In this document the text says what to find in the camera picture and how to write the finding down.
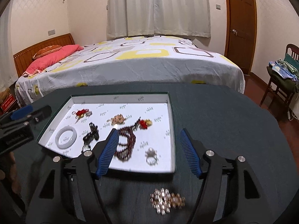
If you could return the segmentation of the person's left hand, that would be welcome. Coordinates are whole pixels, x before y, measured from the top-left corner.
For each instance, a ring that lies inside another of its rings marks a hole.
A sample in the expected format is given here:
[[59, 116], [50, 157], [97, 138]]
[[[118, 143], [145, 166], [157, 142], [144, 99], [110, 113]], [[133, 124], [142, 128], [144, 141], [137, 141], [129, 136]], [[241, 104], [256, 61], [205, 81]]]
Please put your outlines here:
[[1, 155], [1, 181], [4, 186], [17, 194], [21, 195], [21, 185], [17, 177], [17, 166], [14, 152]]

